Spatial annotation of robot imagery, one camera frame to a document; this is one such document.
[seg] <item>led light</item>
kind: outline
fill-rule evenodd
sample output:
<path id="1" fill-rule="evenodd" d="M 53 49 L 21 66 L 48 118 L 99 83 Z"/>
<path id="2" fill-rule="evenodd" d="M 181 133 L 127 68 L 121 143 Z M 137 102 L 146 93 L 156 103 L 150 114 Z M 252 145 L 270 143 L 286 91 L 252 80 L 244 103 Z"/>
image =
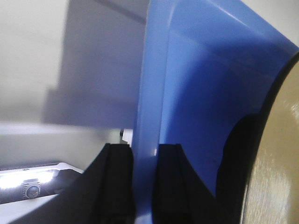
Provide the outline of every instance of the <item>led light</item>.
<path id="1" fill-rule="evenodd" d="M 41 183 L 47 183 L 53 178 L 53 173 L 50 171 L 32 172 L 22 171 L 0 176 L 0 188 L 15 188 L 20 186 L 25 180 L 37 179 Z"/>
<path id="2" fill-rule="evenodd" d="M 52 172 L 43 172 L 39 174 L 38 181 L 41 183 L 47 183 L 50 182 L 52 178 L 53 178 Z"/>

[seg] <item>blue plastic frame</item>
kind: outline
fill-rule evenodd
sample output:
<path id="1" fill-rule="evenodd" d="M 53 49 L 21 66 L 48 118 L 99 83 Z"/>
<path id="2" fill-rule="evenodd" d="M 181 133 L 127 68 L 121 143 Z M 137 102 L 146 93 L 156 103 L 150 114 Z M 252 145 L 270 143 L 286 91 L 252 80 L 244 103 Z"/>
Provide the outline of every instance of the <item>blue plastic frame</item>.
<path id="1" fill-rule="evenodd" d="M 152 0 L 133 136 L 136 224 L 150 224 L 159 143 L 181 143 L 214 194 L 225 141 L 298 47 L 238 0 Z"/>

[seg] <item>bright light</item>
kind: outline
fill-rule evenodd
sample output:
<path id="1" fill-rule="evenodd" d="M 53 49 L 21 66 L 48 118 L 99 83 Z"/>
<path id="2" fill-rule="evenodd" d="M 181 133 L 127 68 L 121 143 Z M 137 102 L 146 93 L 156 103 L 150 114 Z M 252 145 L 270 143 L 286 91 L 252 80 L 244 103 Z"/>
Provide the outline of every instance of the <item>bright light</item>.
<path id="1" fill-rule="evenodd" d="M 42 172 L 38 176 L 38 181 L 41 183 L 47 183 L 50 182 L 53 178 L 52 172 Z"/>
<path id="2" fill-rule="evenodd" d="M 37 179 L 41 183 L 47 183 L 53 178 L 52 172 L 32 172 L 21 171 L 0 176 L 0 188 L 15 188 L 20 186 L 25 180 Z"/>
<path id="3" fill-rule="evenodd" d="M 15 188 L 22 184 L 22 180 L 16 175 L 2 176 L 0 178 L 0 188 Z"/>

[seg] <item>tan surface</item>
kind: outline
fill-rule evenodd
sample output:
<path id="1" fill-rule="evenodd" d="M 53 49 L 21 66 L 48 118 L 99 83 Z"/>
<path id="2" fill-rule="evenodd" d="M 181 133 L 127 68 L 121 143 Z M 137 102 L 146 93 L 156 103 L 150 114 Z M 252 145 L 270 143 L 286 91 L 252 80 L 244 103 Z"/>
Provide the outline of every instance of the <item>tan surface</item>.
<path id="1" fill-rule="evenodd" d="M 248 185 L 244 224 L 299 224 L 299 63 L 267 120 Z"/>

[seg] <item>white wall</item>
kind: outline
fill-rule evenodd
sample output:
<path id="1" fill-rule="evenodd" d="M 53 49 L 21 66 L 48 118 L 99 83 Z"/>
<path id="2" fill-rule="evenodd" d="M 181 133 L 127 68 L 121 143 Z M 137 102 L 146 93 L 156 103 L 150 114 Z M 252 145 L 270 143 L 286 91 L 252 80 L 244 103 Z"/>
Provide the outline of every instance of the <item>white wall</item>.
<path id="1" fill-rule="evenodd" d="M 41 122 L 57 85 L 68 0 L 0 1 L 0 120 Z"/>
<path id="2" fill-rule="evenodd" d="M 119 142 L 119 129 L 41 125 L 59 86 L 68 9 L 68 0 L 0 1 L 0 167 L 65 161 L 85 169 L 106 142 Z"/>
<path id="3" fill-rule="evenodd" d="M 299 46 L 298 0 L 242 0 L 242 2 Z"/>

